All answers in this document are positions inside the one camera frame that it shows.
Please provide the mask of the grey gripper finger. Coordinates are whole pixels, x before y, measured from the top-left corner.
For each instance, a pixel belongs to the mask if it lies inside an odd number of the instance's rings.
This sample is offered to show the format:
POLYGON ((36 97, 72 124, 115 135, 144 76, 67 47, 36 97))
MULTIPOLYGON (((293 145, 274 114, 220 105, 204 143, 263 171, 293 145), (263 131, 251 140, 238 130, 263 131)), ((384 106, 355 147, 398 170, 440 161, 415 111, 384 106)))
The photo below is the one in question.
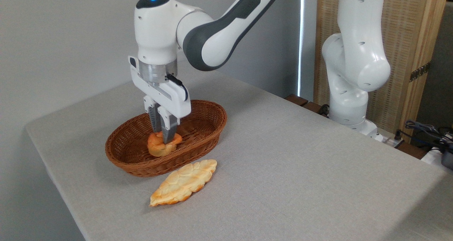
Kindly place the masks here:
POLYGON ((164 107, 158 107, 157 111, 160 115, 163 142, 164 144, 168 144, 173 141, 177 131, 177 126, 180 124, 180 121, 177 117, 168 112, 168 110, 164 107))
POLYGON ((157 110, 158 107, 160 107, 160 104, 154 101, 150 96, 144 96, 143 101, 145 111, 148 113, 149 119, 151 121, 153 132, 162 131, 160 114, 157 110))

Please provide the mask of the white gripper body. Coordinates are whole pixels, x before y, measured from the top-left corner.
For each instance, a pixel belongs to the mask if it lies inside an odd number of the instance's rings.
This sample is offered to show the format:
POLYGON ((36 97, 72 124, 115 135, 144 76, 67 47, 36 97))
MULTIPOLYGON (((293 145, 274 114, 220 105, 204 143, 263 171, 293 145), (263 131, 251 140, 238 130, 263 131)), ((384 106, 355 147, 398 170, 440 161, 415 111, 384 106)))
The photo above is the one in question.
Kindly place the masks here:
POLYGON ((171 80, 155 84, 143 80, 139 75, 139 60, 131 56, 128 58, 131 65, 131 77, 134 85, 138 89, 179 119, 191 113, 190 97, 182 86, 177 85, 171 80))

